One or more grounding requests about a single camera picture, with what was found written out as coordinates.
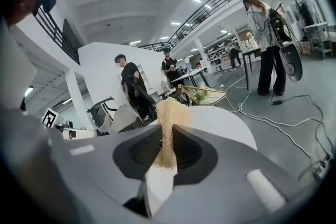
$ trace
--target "woman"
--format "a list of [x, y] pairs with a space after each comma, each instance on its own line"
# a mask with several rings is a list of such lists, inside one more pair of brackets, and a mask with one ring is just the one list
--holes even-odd
[[277, 73], [274, 94], [283, 95], [286, 85], [286, 71], [280, 57], [280, 48], [275, 33], [269, 23], [270, 6], [260, 0], [243, 0], [247, 12], [248, 24], [261, 48], [261, 68], [258, 94], [267, 95], [271, 84], [273, 65]]

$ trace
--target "ceiling light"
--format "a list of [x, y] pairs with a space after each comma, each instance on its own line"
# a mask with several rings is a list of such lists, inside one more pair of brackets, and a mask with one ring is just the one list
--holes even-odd
[[130, 45], [133, 45], [133, 46], [134, 46], [134, 45], [136, 45], [136, 44], [138, 44], [138, 43], [140, 43], [140, 42], [141, 42], [141, 40], [133, 41], [133, 42], [130, 43]]
[[66, 104], [66, 103], [70, 102], [71, 100], [72, 100], [72, 98], [70, 98], [67, 101], [63, 102], [63, 104]]
[[33, 87], [29, 87], [27, 91], [25, 92], [25, 97], [30, 94], [30, 92], [33, 90]]
[[193, 1], [195, 1], [195, 2], [197, 2], [197, 3], [201, 3], [202, 1], [200, 1], [200, 0], [193, 0]]

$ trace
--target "equipment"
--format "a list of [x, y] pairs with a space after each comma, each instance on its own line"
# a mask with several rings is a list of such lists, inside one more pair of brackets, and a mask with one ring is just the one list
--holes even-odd
[[303, 68], [298, 50], [293, 43], [287, 46], [284, 44], [286, 41], [292, 41], [292, 39], [285, 33], [285, 25], [290, 31], [287, 22], [276, 10], [271, 8], [269, 10], [269, 23], [277, 37], [280, 46], [281, 60], [289, 78], [293, 82], [300, 81], [303, 75]]
[[83, 142], [65, 143], [55, 132], [50, 137], [58, 145], [52, 152], [67, 186], [95, 223], [145, 223], [133, 212], [152, 217], [153, 223], [204, 223], [209, 219], [212, 223], [243, 223], [260, 218], [269, 211], [261, 198], [268, 197], [269, 189], [257, 190], [253, 180], [247, 179], [255, 170], [271, 183], [275, 200], [292, 200], [300, 191], [284, 170], [249, 146], [182, 126], [174, 126], [173, 134], [178, 174], [172, 195], [154, 216], [148, 215], [150, 197], [142, 180], [161, 146], [160, 125], [89, 138], [85, 145], [93, 145], [94, 150], [75, 155]]

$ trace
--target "gray floor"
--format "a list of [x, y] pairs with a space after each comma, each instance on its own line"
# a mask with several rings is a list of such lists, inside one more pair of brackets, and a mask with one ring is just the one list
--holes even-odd
[[[287, 77], [286, 91], [283, 97], [277, 99], [287, 99], [295, 95], [309, 94], [313, 101], [322, 109], [324, 114], [324, 123], [327, 128], [327, 134], [335, 145], [336, 141], [336, 59], [314, 60], [303, 59], [303, 78], [298, 83], [292, 82]], [[272, 85], [270, 95], [260, 97], [257, 95], [257, 86], [259, 79], [260, 62], [257, 61], [253, 72], [249, 75], [251, 94], [243, 106], [243, 111], [257, 116], [265, 116], [277, 122], [296, 124], [307, 118], [321, 119], [320, 112], [306, 98], [295, 98], [282, 105], [271, 105]], [[244, 67], [238, 67], [236, 71], [220, 71], [213, 74], [206, 74], [206, 79], [210, 86], [223, 83], [224, 86], [230, 86], [238, 79], [243, 77]], [[200, 76], [195, 78], [198, 87], [205, 87]], [[237, 87], [246, 87], [245, 78], [235, 84]], [[246, 89], [230, 88], [228, 98], [238, 110], [238, 104], [243, 102], [247, 96]], [[227, 101], [222, 101], [218, 106], [227, 110], [232, 110]], [[285, 169], [293, 177], [297, 178], [299, 174], [310, 164], [310, 159], [296, 146], [291, 140], [282, 134], [278, 129], [264, 122], [258, 122], [250, 119], [241, 113], [237, 113], [250, 128], [257, 144], [258, 151], [263, 153], [273, 162]], [[314, 133], [318, 122], [308, 121], [297, 127], [280, 126], [288, 133], [296, 143], [301, 145], [308, 153], [322, 159], [324, 152], [316, 143]], [[326, 140], [323, 128], [319, 128], [318, 138], [324, 148], [329, 152], [331, 146]], [[301, 185], [307, 185], [312, 182], [311, 173], [306, 173], [300, 181]]]

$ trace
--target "white roller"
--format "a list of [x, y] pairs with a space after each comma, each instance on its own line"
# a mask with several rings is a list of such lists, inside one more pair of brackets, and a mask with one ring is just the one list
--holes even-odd
[[285, 198], [262, 174], [261, 170], [249, 172], [246, 178], [269, 212], [274, 212], [286, 204]]

